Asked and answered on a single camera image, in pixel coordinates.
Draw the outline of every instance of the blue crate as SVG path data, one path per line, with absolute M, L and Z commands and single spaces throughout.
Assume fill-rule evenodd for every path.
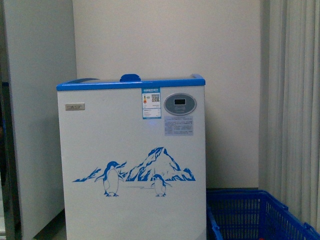
M 320 240 L 288 207 L 263 190 L 208 190 L 210 240 Z

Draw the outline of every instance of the mountain graphic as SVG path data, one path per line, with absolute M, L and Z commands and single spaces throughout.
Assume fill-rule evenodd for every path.
M 165 181 L 196 180 L 190 169 L 182 170 L 164 147 L 153 149 L 141 164 L 132 168 L 125 175 L 127 175 L 127 182 L 134 182 L 153 181 L 155 174 L 161 175 Z

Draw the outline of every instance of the white curtain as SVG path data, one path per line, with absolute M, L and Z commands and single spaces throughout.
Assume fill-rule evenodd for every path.
M 263 186 L 320 231 L 320 0 L 271 0 Z

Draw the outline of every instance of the penguin graphic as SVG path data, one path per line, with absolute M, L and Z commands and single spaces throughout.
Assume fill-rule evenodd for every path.
M 117 168 L 122 168 L 125 164 L 119 165 L 116 161 L 111 161 L 107 164 L 104 173 L 98 176 L 94 182 L 102 179 L 104 187 L 104 195 L 107 197 L 118 197 L 117 191 L 119 187 L 119 179 L 124 181 L 124 178 L 117 172 Z
M 160 174 L 153 175 L 154 182 L 151 184 L 151 187 L 154 187 L 156 197 L 164 197 L 166 195 L 166 186 L 169 185 Z

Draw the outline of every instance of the blue trim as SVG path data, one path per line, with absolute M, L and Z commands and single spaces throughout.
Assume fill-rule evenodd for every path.
M 138 89 L 138 88 L 166 88 L 166 87 L 191 87 L 204 86 L 206 81 L 199 74 L 193 74 L 193 78 L 186 79 L 154 79 L 141 81 L 101 81 L 97 78 L 81 78 L 67 81 L 56 86 L 57 91 L 80 91 L 80 90 L 105 90 L 105 89 Z

